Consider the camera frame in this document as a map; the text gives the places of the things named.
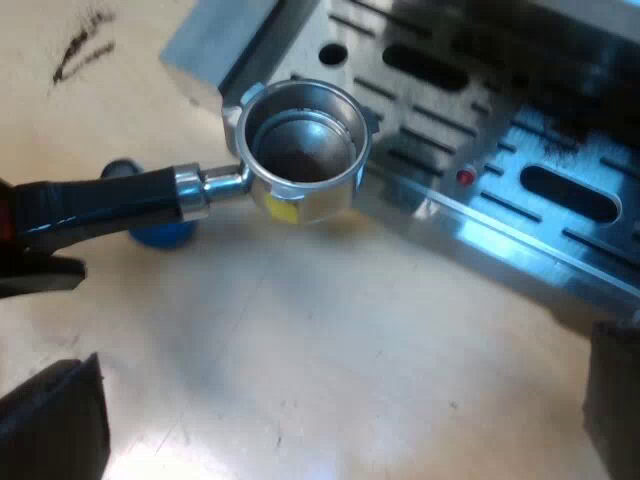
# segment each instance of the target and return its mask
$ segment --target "blue object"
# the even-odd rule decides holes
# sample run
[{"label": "blue object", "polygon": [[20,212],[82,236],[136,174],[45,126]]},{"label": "blue object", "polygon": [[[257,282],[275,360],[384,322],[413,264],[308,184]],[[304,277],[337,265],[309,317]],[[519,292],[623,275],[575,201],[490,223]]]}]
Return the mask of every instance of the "blue object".
[{"label": "blue object", "polygon": [[[122,158],[109,163],[100,178],[126,177],[142,173],[143,169],[133,160]],[[181,247],[193,237],[198,222],[171,223],[157,227],[136,228],[129,230],[133,239],[147,247],[159,250],[173,250]]]}]

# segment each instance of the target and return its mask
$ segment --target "stainless steel drip tray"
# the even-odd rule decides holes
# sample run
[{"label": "stainless steel drip tray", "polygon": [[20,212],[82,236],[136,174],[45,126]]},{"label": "stainless steel drip tray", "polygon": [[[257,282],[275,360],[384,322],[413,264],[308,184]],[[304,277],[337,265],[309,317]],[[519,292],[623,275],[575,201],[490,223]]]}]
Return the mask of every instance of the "stainless steel drip tray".
[{"label": "stainless steel drip tray", "polygon": [[[545,47],[530,40],[548,25],[480,25],[438,3],[280,2],[216,86],[231,103],[256,81],[344,88],[381,125],[360,209],[416,238],[441,228],[616,313],[640,309],[640,68],[618,61],[635,46],[532,15],[566,27]],[[597,43],[577,52],[585,38]]]}]

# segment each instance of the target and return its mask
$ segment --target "ink mark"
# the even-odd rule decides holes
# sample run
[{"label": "ink mark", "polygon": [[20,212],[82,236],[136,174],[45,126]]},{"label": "ink mark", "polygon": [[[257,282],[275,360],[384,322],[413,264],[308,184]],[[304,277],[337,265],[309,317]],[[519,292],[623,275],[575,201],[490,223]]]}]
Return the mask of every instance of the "ink mark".
[{"label": "ink mark", "polygon": [[115,15],[110,12],[96,12],[89,17],[88,25],[82,27],[82,29],[73,36],[71,42],[69,42],[69,46],[64,52],[62,60],[60,64],[56,68],[56,71],[53,74],[53,84],[56,85],[59,82],[64,82],[68,78],[72,77],[78,71],[90,63],[95,62],[103,55],[111,53],[115,48],[115,42],[111,41],[106,45],[103,45],[93,52],[91,52],[87,57],[80,61],[75,67],[73,67],[70,71],[65,72],[65,67],[69,64],[69,62],[75,58],[83,45],[87,43],[87,41],[93,37],[95,37],[98,33],[99,26],[103,23],[113,22],[115,20]]}]

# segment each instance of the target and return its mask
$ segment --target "portafilter basket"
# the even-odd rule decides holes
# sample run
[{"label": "portafilter basket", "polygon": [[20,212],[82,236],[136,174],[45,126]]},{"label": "portafilter basket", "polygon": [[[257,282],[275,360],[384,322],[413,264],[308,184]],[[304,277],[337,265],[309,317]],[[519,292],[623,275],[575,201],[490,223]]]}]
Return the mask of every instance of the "portafilter basket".
[{"label": "portafilter basket", "polygon": [[378,132],[371,111],[317,80],[257,84],[240,103],[223,109],[227,145],[240,165],[201,170],[194,163],[19,185],[10,240],[54,251],[120,230],[202,218],[212,202],[246,193],[272,218],[293,224],[351,207]]}]

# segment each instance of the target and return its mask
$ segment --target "espresso machine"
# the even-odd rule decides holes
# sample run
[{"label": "espresso machine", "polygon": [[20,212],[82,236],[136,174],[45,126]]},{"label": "espresso machine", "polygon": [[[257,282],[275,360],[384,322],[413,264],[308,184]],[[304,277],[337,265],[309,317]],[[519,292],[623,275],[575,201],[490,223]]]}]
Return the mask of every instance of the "espresso machine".
[{"label": "espresso machine", "polygon": [[631,318],[639,24],[619,0],[202,1],[161,60],[227,125],[256,82],[337,85],[380,127],[357,208]]}]

